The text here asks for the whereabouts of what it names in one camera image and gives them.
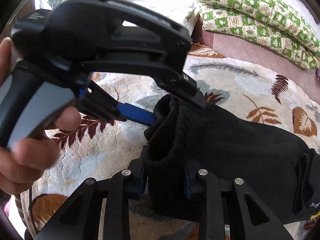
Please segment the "person's left hand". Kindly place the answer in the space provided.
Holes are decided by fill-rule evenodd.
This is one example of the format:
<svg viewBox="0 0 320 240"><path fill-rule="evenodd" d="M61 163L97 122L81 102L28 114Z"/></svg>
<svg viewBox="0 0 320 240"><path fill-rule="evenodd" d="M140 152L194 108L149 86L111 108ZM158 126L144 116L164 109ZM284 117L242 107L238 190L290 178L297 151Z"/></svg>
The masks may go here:
<svg viewBox="0 0 320 240"><path fill-rule="evenodd" d="M1 41L1 85L10 74L11 48L11 39L5 37ZM72 131L80 126L81 120L78 110L68 107L45 129ZM59 157L59 147L44 131L35 139L25 138L17 142L10 151L1 147L1 190L7 194L26 191Z"/></svg>

